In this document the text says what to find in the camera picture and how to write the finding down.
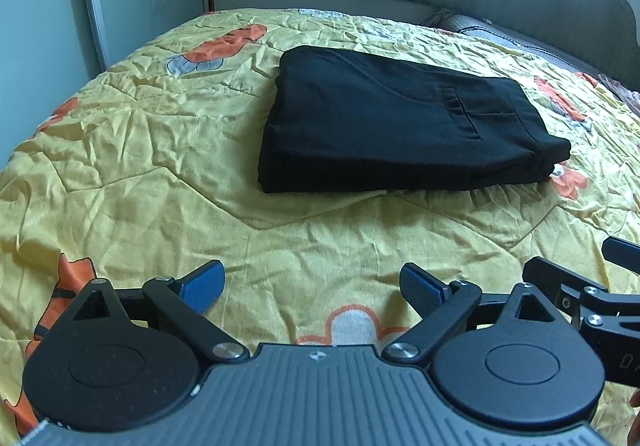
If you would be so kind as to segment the right human hand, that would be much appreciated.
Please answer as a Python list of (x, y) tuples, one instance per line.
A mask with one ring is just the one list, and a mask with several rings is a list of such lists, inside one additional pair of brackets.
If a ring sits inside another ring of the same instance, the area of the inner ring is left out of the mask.
[(640, 390), (638, 388), (631, 395), (629, 406), (636, 411), (636, 415), (627, 434), (627, 445), (636, 446), (640, 442)]

